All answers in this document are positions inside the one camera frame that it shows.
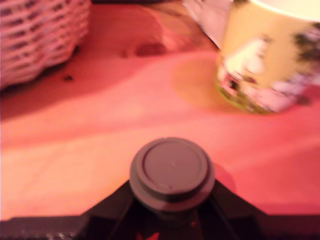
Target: basket weave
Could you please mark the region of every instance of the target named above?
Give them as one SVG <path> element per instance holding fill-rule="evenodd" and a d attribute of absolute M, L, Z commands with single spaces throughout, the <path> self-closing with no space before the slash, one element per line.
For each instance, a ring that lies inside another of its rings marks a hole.
<path fill-rule="evenodd" d="M 0 0 L 0 88 L 68 60 L 88 32 L 90 0 Z"/>

